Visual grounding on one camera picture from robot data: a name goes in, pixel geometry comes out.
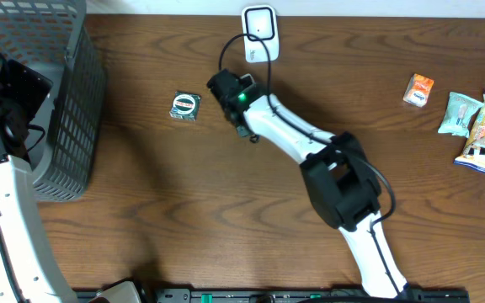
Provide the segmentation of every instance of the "gray plastic basket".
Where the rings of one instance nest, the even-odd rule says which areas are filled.
[[[31,122],[47,131],[29,153],[37,200],[76,199],[88,185],[106,78],[85,13],[84,0],[0,1],[0,51],[53,82]]]

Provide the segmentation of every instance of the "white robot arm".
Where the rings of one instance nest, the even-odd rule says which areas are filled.
[[[267,95],[250,75],[239,78],[223,70],[207,86],[220,102],[226,117],[237,127],[239,135],[251,135],[254,141],[257,136],[265,137],[301,166],[312,204],[330,226],[340,230],[349,244],[368,295],[398,297],[407,287],[407,280],[394,263],[380,222],[373,226],[375,240],[370,234],[371,222],[381,217],[376,201],[380,190],[375,176],[364,171],[367,168],[356,160],[347,162],[351,172],[343,176],[344,180],[334,180],[329,173],[345,161],[345,157],[326,143],[346,142],[347,147],[353,148],[349,146],[353,144],[349,140],[354,138],[342,136],[335,141],[334,134],[308,124],[284,107],[275,95]],[[338,186],[338,191],[330,193],[328,186]]]
[[[3,64],[12,64],[13,68],[0,71],[0,303],[83,302],[54,259],[33,197],[31,166],[24,146],[28,123],[45,99],[40,92],[48,94],[51,84],[16,61]],[[24,90],[12,89],[18,85]],[[133,284],[130,286],[103,295],[115,298],[111,301],[114,303],[140,302]]]

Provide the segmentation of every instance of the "green light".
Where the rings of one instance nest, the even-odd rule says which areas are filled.
[[[241,93],[238,98],[240,102],[246,101],[246,95],[244,93]]]

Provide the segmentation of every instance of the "light green package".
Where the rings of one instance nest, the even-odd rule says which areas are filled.
[[[460,93],[450,93],[448,107],[441,127],[440,134],[451,133],[453,136],[469,137],[469,121],[483,106],[483,103]]]

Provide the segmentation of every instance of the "wooden table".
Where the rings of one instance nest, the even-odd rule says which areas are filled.
[[[239,17],[88,16],[87,27],[109,74],[90,188],[39,204],[72,287],[131,275],[196,288],[360,283],[297,165],[238,138],[205,87]],[[465,138],[437,134],[450,91],[482,99],[485,20],[280,18],[279,32],[274,93],[324,130],[353,132],[389,178],[398,209],[384,226],[408,281],[485,302],[485,175],[452,164]],[[265,79],[241,41],[224,65]],[[402,101],[414,72],[435,80],[421,109]],[[169,117],[177,90],[202,96],[198,121]]]

